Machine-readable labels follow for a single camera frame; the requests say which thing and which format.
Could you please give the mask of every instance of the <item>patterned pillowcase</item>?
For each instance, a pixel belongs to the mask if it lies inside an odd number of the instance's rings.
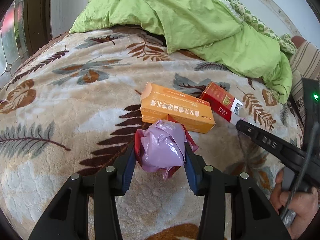
[[[317,79],[320,82],[320,51],[308,41],[302,43],[291,57],[292,69],[291,94],[299,110],[303,124],[306,120],[304,109],[302,78]]]

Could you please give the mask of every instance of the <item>cigarette pack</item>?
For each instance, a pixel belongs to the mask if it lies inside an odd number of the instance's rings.
[[[238,113],[243,106],[242,102],[216,83],[211,82],[202,92],[200,98],[208,101],[211,109],[228,122],[236,125],[240,120]]]

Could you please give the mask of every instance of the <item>metal screw head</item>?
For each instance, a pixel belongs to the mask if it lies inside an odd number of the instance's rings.
[[[210,172],[213,171],[213,167],[211,165],[206,165],[204,166],[204,170]]]
[[[241,172],[240,173],[240,177],[243,178],[243,179],[248,179],[249,178],[249,174],[246,173],[246,172]]]
[[[79,179],[80,175],[78,173],[74,173],[70,176],[72,180]]]
[[[116,168],[114,166],[106,167],[106,172],[113,172]]]

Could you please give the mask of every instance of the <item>white wall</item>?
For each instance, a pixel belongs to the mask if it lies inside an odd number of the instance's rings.
[[[305,0],[240,1],[278,35],[295,35],[296,27],[305,39],[320,47],[320,23]],[[51,0],[52,36],[68,31],[86,4],[87,0]]]

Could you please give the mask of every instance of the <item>stained glass window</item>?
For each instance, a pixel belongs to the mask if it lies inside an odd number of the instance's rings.
[[[24,0],[14,0],[0,21],[0,89],[28,57],[23,25]]]

